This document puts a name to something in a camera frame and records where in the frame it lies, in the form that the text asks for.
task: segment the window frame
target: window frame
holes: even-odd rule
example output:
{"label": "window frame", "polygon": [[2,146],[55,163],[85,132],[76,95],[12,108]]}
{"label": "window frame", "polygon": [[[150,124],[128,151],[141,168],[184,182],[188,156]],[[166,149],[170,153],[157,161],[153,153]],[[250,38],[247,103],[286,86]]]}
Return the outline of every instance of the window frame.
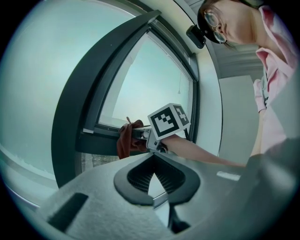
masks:
{"label": "window frame", "polygon": [[[59,188],[82,172],[81,153],[117,155],[116,142],[120,136],[119,129],[100,125],[98,119],[116,72],[136,42],[150,29],[183,63],[182,65],[193,79],[192,124],[189,128],[189,137],[191,141],[196,142],[200,83],[195,54],[190,50],[186,51],[190,59],[188,61],[174,40],[171,41],[169,36],[163,33],[163,28],[157,30],[155,24],[158,23],[153,24],[153,21],[158,20],[158,17],[161,18],[159,10],[152,11],[148,8],[149,12],[146,12],[141,10],[141,6],[136,5],[139,1],[130,2],[109,1],[109,4],[116,3],[117,7],[127,6],[128,8],[123,9],[126,11],[132,7],[133,11],[140,14],[113,29],[84,55],[73,70],[60,96],[53,120],[51,141],[53,169]],[[167,31],[173,36],[179,36],[174,33],[173,28]],[[140,152],[131,152],[131,155],[137,154]]]}

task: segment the window glass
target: window glass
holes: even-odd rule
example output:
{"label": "window glass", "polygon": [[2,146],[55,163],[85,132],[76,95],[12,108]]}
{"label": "window glass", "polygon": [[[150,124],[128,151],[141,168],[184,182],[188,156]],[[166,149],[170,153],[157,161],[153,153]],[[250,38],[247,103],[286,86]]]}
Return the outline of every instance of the window glass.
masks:
{"label": "window glass", "polygon": [[149,125],[148,115],[168,103],[181,104],[188,115],[192,82],[168,52],[152,35],[140,39],[116,74],[99,124],[120,128],[128,116]]}
{"label": "window glass", "polygon": [[62,90],[86,52],[134,16],[97,0],[41,1],[15,32],[0,65],[0,150],[54,178],[51,135]]}

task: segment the pink shirt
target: pink shirt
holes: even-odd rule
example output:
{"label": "pink shirt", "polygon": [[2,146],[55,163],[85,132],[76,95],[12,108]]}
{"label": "pink shirt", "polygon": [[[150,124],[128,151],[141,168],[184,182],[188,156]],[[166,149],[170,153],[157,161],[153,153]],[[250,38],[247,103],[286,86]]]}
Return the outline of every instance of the pink shirt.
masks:
{"label": "pink shirt", "polygon": [[264,105],[261,81],[257,79],[253,84],[258,112],[266,109],[263,118],[261,143],[261,153],[264,153],[273,145],[286,139],[285,132],[270,104],[292,77],[298,64],[298,50],[293,43],[293,38],[279,17],[268,6],[260,7],[259,11],[262,14],[262,20],[268,35],[277,43],[287,62],[282,61],[269,49],[259,48],[256,51],[258,58],[266,69],[268,78],[267,91],[269,98],[267,106]]}

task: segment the woman's arm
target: woman's arm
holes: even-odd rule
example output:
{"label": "woman's arm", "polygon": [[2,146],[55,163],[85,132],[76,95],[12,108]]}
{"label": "woman's arm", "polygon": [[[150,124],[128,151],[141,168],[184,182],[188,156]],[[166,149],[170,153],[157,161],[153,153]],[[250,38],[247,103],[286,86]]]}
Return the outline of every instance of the woman's arm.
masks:
{"label": "woman's arm", "polygon": [[257,136],[256,136],[254,147],[252,149],[252,153],[250,156],[261,153],[261,144],[262,144],[262,135],[263,135],[263,116],[264,116],[265,112],[266,112],[266,109],[262,109],[259,112]]}
{"label": "woman's arm", "polygon": [[245,166],[243,164],[237,164],[234,162],[221,159],[208,151],[200,148],[193,142],[190,142],[184,138],[177,135],[172,135],[170,137],[164,138],[161,141],[168,147],[169,151],[174,152],[179,157],[187,158],[191,160],[206,162],[206,163],[218,163],[224,165],[234,165],[234,166]]}

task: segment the brown cloth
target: brown cloth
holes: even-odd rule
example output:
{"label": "brown cloth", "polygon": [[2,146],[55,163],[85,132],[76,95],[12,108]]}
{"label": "brown cloth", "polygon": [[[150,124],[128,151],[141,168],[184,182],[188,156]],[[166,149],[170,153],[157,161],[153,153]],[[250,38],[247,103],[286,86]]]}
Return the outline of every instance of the brown cloth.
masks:
{"label": "brown cloth", "polygon": [[125,124],[119,130],[120,138],[117,141],[117,153],[119,159],[129,157],[131,151],[147,151],[145,140],[135,139],[131,137],[132,129],[144,127],[143,122],[141,120],[137,120],[134,123],[131,123],[129,118],[127,119],[129,121],[129,124]]}

